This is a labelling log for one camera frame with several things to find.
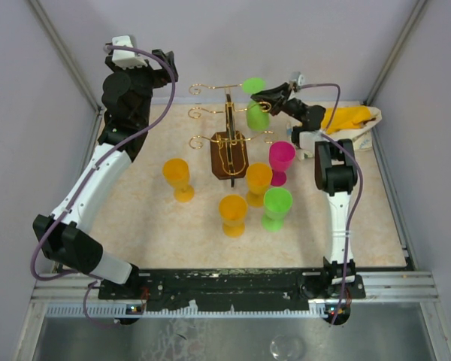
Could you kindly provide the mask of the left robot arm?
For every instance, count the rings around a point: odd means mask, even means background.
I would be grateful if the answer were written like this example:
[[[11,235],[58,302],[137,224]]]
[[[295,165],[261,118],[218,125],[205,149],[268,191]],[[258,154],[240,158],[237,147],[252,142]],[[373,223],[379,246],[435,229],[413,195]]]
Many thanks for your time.
[[[32,225],[38,239],[30,261],[36,270],[38,254],[67,266],[64,275],[76,272],[114,284],[130,299],[139,294],[138,267],[108,252],[89,234],[101,204],[121,174],[135,161],[148,132],[153,91],[179,80],[174,53],[160,49],[146,52],[130,46],[107,44],[106,66],[111,73],[102,84],[104,128],[92,158],[65,199],[50,215],[39,214]]]

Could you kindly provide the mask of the green wine glass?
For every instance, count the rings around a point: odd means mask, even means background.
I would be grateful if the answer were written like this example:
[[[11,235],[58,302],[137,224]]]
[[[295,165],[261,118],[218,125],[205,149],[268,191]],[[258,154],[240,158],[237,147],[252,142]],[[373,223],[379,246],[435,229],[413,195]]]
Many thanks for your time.
[[[244,93],[253,95],[265,90],[265,84],[266,82],[262,78],[251,77],[243,82],[242,89]],[[247,126],[257,132],[267,130],[270,124],[269,114],[264,112],[262,106],[253,100],[247,105],[246,119]]]
[[[282,229],[284,219],[289,213],[292,204],[293,199],[290,191],[283,187],[270,188],[264,194],[263,199],[263,228],[269,232],[276,232]]]

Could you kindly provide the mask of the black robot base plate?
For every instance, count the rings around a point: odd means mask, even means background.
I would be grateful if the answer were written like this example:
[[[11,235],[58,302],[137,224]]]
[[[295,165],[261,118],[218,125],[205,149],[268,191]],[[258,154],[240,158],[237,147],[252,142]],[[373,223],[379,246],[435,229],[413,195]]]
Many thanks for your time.
[[[334,300],[340,285],[319,268],[139,269],[125,284],[102,281],[100,300],[138,300],[148,311],[306,311],[314,299]]]

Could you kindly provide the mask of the green wine glass front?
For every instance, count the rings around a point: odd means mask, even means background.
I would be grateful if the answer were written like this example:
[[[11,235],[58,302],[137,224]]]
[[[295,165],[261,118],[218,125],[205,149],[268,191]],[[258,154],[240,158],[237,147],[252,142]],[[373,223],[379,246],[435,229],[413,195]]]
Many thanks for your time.
[[[264,194],[263,199],[263,228],[269,232],[276,232],[282,229],[284,219],[289,213],[292,204],[293,199],[290,191],[283,187],[270,188]]]

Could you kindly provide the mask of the yellow patterned cloth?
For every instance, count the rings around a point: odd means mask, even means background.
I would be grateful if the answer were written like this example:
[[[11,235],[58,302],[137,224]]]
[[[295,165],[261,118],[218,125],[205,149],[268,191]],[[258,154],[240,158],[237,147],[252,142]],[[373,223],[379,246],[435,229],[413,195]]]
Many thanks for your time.
[[[351,139],[354,150],[370,150],[373,147],[371,130],[382,120],[379,108],[364,105],[338,108],[334,119],[327,129],[327,134],[338,141],[343,138]],[[314,148],[317,141],[324,141],[318,131],[294,132],[300,123],[289,120],[286,124],[286,134],[295,145],[296,156],[300,160],[314,157]]]

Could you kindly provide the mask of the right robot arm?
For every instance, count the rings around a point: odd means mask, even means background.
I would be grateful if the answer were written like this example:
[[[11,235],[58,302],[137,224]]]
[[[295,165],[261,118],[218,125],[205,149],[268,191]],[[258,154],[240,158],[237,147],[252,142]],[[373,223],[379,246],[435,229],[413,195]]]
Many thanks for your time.
[[[319,105],[306,105],[296,98],[302,89],[334,87],[337,90],[329,119],[323,126],[326,110]],[[309,151],[314,158],[314,180],[316,188],[325,194],[330,214],[330,250],[324,257],[321,289],[335,298],[347,289],[356,278],[356,266],[350,250],[350,224],[357,205],[351,205],[353,189],[362,185],[362,173],[357,164],[353,143],[344,138],[332,140],[327,129],[336,114],[341,88],[336,83],[301,85],[291,80],[275,88],[251,95],[258,103],[269,105],[269,114],[285,113],[299,122],[290,128],[290,140],[297,149]]]

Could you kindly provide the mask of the green wine glass back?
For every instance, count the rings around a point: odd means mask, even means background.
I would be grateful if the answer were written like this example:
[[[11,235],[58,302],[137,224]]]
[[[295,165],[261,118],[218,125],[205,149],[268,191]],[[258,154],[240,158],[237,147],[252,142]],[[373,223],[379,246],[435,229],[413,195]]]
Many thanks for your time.
[[[244,93],[253,95],[265,90],[265,84],[266,82],[262,78],[251,77],[243,82],[242,89]],[[270,124],[269,114],[264,112],[262,106],[253,100],[247,105],[246,119],[247,126],[257,132],[267,130]]]

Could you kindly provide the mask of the orange wine glass front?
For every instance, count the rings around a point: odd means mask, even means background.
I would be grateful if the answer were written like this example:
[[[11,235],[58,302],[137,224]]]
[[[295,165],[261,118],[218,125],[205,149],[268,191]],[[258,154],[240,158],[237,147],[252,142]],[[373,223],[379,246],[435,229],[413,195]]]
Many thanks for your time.
[[[244,233],[247,210],[247,202],[242,196],[229,195],[220,201],[219,215],[225,235],[237,238]]]

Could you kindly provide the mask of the pink wine glass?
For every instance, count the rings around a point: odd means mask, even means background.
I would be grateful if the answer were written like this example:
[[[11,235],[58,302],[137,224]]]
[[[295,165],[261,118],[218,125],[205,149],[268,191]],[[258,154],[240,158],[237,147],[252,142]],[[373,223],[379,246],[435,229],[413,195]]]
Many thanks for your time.
[[[295,158],[295,147],[287,141],[276,141],[269,149],[269,164],[273,172],[271,186],[281,187],[287,181],[286,171]]]

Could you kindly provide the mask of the orange wine glass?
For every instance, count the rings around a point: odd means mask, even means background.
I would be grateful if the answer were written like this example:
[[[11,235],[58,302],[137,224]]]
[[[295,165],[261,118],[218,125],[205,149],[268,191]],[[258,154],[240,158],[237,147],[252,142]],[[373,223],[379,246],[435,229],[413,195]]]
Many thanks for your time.
[[[174,158],[168,160],[162,167],[162,174],[167,183],[174,189],[174,198],[178,202],[189,202],[195,195],[190,185],[190,173],[187,162]]]
[[[246,173],[247,203],[254,208],[263,206],[264,195],[271,185],[273,172],[268,164],[257,162],[250,165]]]
[[[225,235],[237,238],[244,233],[247,210],[247,202],[242,196],[229,195],[220,201],[219,215]]]

